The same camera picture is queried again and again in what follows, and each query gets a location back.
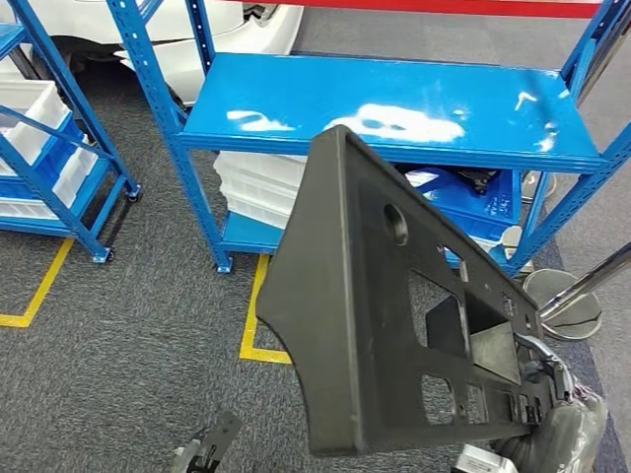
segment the chrome pole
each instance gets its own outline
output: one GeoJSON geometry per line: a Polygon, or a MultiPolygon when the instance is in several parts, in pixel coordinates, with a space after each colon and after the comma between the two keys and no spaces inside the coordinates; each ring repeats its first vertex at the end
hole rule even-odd
{"type": "Polygon", "coordinates": [[[592,293],[602,283],[617,274],[631,261],[631,242],[628,242],[605,261],[561,291],[539,311],[543,323],[549,322],[582,296],[592,293]]]}

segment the blue plastic tray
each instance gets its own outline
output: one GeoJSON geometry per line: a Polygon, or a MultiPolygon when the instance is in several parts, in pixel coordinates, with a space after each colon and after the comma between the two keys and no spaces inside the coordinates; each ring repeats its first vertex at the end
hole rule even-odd
{"type": "MultiPolygon", "coordinates": [[[[69,113],[58,129],[79,140],[83,138],[83,133],[77,127],[77,124],[72,119],[72,113],[69,113]]],[[[68,162],[68,159],[76,150],[77,146],[72,143],[51,136],[42,147],[41,153],[35,160],[32,167],[45,182],[52,187],[59,179],[60,174],[68,162]]],[[[11,199],[38,198],[31,192],[19,176],[0,177],[0,197],[11,199]]]]}
{"type": "Polygon", "coordinates": [[[508,227],[519,221],[521,179],[519,170],[501,170],[479,195],[470,186],[445,169],[424,168],[408,172],[414,187],[466,233],[498,240],[508,227]]]}

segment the caster wheel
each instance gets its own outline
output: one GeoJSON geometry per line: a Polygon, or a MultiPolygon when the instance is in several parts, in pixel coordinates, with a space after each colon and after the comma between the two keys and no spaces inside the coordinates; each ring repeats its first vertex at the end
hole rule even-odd
{"type": "Polygon", "coordinates": [[[128,202],[131,202],[132,204],[134,204],[136,202],[140,202],[140,200],[142,200],[142,194],[143,193],[143,190],[143,189],[142,188],[142,186],[140,186],[140,188],[138,189],[138,191],[137,191],[137,193],[136,193],[136,195],[128,194],[127,195],[128,202]]]}

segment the white plastic crate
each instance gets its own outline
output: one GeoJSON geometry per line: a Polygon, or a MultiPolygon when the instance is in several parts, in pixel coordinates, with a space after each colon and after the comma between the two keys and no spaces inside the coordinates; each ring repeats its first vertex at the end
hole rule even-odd
{"type": "MultiPolygon", "coordinates": [[[[0,81],[0,103],[55,129],[70,112],[60,99],[53,81],[0,81]]],[[[42,147],[50,136],[17,118],[2,114],[0,131],[29,165],[39,156],[42,147]]],[[[0,159],[0,175],[15,173],[0,159]]]]}
{"type": "Polygon", "coordinates": [[[223,184],[221,185],[220,190],[228,201],[228,210],[263,222],[263,224],[284,229],[288,224],[289,214],[291,214],[291,210],[288,213],[281,209],[263,206],[258,202],[250,200],[245,195],[232,193],[223,184]]]}
{"type": "MultiPolygon", "coordinates": [[[[84,136],[83,142],[87,141],[88,137],[84,136]]],[[[59,179],[53,186],[53,192],[66,207],[72,207],[85,177],[90,174],[97,160],[97,155],[94,153],[77,148],[60,173],[59,179]]],[[[0,217],[57,220],[44,202],[32,199],[0,198],[0,217]]]]}
{"type": "MultiPolygon", "coordinates": [[[[88,137],[84,136],[83,143],[87,142],[88,137]]],[[[97,159],[97,155],[94,153],[77,148],[61,170],[59,179],[53,186],[53,192],[56,193],[64,205],[70,208],[77,197],[77,192],[85,177],[90,174],[97,159]]]]}
{"type": "Polygon", "coordinates": [[[0,198],[0,217],[57,220],[57,217],[41,200],[0,198]]]}
{"type": "Polygon", "coordinates": [[[269,180],[297,190],[306,162],[305,156],[264,155],[222,151],[215,160],[215,170],[223,177],[226,169],[238,169],[239,173],[269,180]]]}
{"type": "Polygon", "coordinates": [[[280,210],[287,215],[291,214],[297,194],[297,188],[237,168],[221,167],[220,176],[224,195],[239,195],[260,207],[280,210]]]}

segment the blue metal shelf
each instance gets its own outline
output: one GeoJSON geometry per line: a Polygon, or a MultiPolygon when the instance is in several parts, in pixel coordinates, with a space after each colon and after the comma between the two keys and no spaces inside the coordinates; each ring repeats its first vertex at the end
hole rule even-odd
{"type": "Polygon", "coordinates": [[[503,248],[491,251],[511,275],[631,155],[631,124],[599,153],[577,110],[624,37],[631,22],[625,13],[631,0],[603,0],[560,71],[215,53],[204,1],[186,3],[205,74],[187,120],[160,71],[145,27],[146,9],[139,11],[135,2],[108,6],[220,272],[230,270],[227,251],[273,251],[282,232],[232,213],[217,228],[191,149],[304,156],[314,136],[346,124],[389,161],[540,170],[515,254],[506,260],[503,248]],[[549,171],[581,176],[536,225],[549,171]]]}
{"type": "Polygon", "coordinates": [[[311,138],[340,123],[389,161],[568,172],[603,162],[558,73],[482,64],[217,53],[181,138],[306,155],[311,138]],[[246,70],[266,73],[253,88],[246,70]]]}
{"type": "MultiPolygon", "coordinates": [[[[78,130],[73,123],[66,121],[59,129],[54,129],[0,104],[2,108],[0,113],[13,116],[20,122],[51,136],[42,148],[40,157],[33,166],[29,166],[8,139],[0,135],[0,156],[17,174],[16,177],[7,178],[8,180],[5,183],[8,185],[8,188],[11,185],[13,190],[20,194],[20,198],[41,200],[59,219],[0,217],[0,230],[59,237],[73,236],[89,251],[93,261],[103,263],[113,253],[111,248],[106,247],[98,240],[99,231],[109,215],[121,190],[125,188],[130,199],[137,200],[140,186],[125,168],[63,58],[60,55],[28,2],[9,0],[8,3],[20,23],[0,24],[0,58],[11,53],[20,42],[32,43],[33,49],[44,61],[57,85],[64,92],[72,111],[82,119],[90,135],[94,139],[96,146],[83,143],[83,133],[78,130]],[[98,159],[91,173],[83,181],[73,205],[69,209],[57,197],[53,188],[57,182],[56,179],[59,177],[59,172],[63,166],[63,160],[67,159],[67,152],[76,150],[77,147],[97,155],[98,159]],[[88,229],[81,220],[81,217],[109,171],[115,175],[115,181],[106,197],[94,223],[88,229]]],[[[157,0],[148,0],[143,3],[144,14],[147,19],[150,18],[159,3],[157,0]]]]}
{"type": "Polygon", "coordinates": [[[0,23],[0,60],[26,39],[26,32],[22,25],[0,23]]]}

